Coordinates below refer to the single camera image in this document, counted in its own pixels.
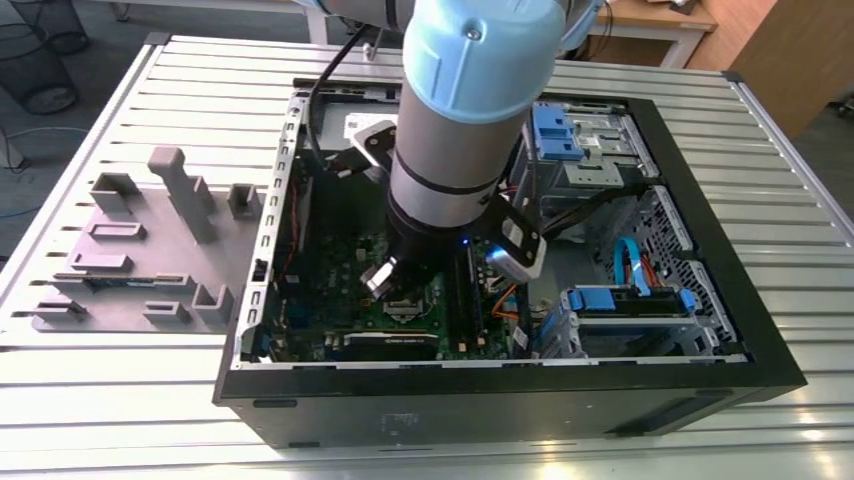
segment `blue cable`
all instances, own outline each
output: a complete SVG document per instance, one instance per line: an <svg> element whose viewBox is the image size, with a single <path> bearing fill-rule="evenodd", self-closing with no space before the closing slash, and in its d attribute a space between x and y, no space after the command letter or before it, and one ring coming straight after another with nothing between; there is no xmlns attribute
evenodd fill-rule
<svg viewBox="0 0 854 480"><path fill-rule="evenodd" d="M631 278L635 287L640 290L640 296L649 296L649 287L643 277L643 264L640 263L640 249L637 242L631 237L619 237L613 245L613 283L623 285L625 278L623 275L623 249L628 250L628 261L631 262Z"/></svg>
<svg viewBox="0 0 854 480"><path fill-rule="evenodd" d="M38 205L34 208L30 208L29 210L24 210L22 212L14 212L14 213L6 213L0 215L0 220L4 218L12 218L12 217L20 217L21 215L26 215L28 213L32 213L34 211L37 211L41 208L41 205Z"/></svg>

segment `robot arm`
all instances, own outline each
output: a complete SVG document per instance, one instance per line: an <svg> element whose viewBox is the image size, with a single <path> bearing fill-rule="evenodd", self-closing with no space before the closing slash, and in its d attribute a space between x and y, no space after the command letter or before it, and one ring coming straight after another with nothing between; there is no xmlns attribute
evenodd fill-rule
<svg viewBox="0 0 854 480"><path fill-rule="evenodd" d="M564 6L553 0L301 3L405 29L389 246L383 264L361 276L373 297L399 299L423 287L472 235L496 245L489 260L512 280L535 278L545 243L496 186L555 54L567 48Z"/></svg>

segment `black cable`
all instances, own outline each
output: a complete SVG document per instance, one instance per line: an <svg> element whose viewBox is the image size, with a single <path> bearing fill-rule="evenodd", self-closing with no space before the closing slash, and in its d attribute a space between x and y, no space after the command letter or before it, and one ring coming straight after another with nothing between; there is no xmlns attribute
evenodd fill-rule
<svg viewBox="0 0 854 480"><path fill-rule="evenodd" d="M607 20L604 22L604 31L601 32L600 40L596 42L596 49L593 53L587 55L587 58L585 58L587 61L596 58L596 56L604 51L608 44L611 43L611 36L613 33L613 8L611 7L611 4L607 2L607 0L604 2L604 10L607 13Z"/></svg>
<svg viewBox="0 0 854 480"><path fill-rule="evenodd" d="M553 240L560 232L581 223L605 203L621 197L640 196L649 188L645 183L636 183L621 188L611 188L596 193L573 209L553 217L543 228L545 240Z"/></svg>
<svg viewBox="0 0 854 480"><path fill-rule="evenodd" d="M533 109L529 110L528 113L528 121L524 125L528 133L531 135L531 144L529 147L533 148L528 158L531 169L531 208L533 209L533 228L539 230L540 227L540 211L539 211L539 193L536 186L539 184L539 174L537 174L537 166L539 166L539 152L536 151L536 144L533 143L535 133L533 133Z"/></svg>
<svg viewBox="0 0 854 480"><path fill-rule="evenodd" d="M341 60L344 60L344 57L369 28L369 25L361 25L359 31L352 37L349 37L347 43L335 55L335 58L332 58L332 61L327 65L325 70L322 70L322 73L310 88L310 93L308 94L308 125L305 126L305 137L308 138L308 145L310 146L310 153L313 155L313 162L308 162L308 171L314 177L321 176L322 172L325 172L329 167L325 159L322 158L320 143L317 142L317 132L314 131L314 104L317 103L317 96L320 95L322 84L332 76L332 72L335 72L337 65L341 63Z"/></svg>

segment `gray carpet floor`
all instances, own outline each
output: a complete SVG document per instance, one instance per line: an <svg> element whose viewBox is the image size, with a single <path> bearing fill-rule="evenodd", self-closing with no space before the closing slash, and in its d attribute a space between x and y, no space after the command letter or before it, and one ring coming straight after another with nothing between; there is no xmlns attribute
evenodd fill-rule
<svg viewBox="0 0 854 480"><path fill-rule="evenodd" d="M150 31L182 35L306 42L304 17L208 9L133 5L130 21L118 23L105 3L77 1L77 13L92 46L65 57L64 62L80 91L80 100L68 111L48 116L28 115L4 92L0 92L0 125L8 133L45 126L88 128L130 65ZM20 21L0 0L0 24ZM332 43L345 41L343 25L329 20ZM827 188L848 212L854 212L854 119L843 120L827 110L796 140L796 147L818 172ZM33 214L2 218L38 206L46 198L70 159L82 135L74 132L44 132L14 139L26 156L29 168L13 175L0 169L0 256L17 245Z"/></svg>

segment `table leg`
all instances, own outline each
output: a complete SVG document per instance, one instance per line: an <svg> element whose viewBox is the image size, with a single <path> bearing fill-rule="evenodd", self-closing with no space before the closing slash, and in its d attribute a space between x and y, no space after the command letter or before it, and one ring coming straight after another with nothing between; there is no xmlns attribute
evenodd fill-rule
<svg viewBox="0 0 854 480"><path fill-rule="evenodd" d="M681 30L679 33L679 39L669 46L661 61L663 68L684 68L684 64L688 63L705 32L701 30Z"/></svg>
<svg viewBox="0 0 854 480"><path fill-rule="evenodd" d="M12 142L2 137L2 132L0 132L0 141L5 142L5 146L0 148L0 168L8 168L9 170L18 168L24 163L24 156L12 145Z"/></svg>
<svg viewBox="0 0 854 480"><path fill-rule="evenodd" d="M112 15L116 18L116 22L126 22L130 17L128 16L128 11L130 10L130 5L126 3L109 2L109 9L112 10Z"/></svg>
<svg viewBox="0 0 854 480"><path fill-rule="evenodd" d="M329 32L325 25L325 14L316 8L305 9L308 20L308 40L316 45L329 44Z"/></svg>

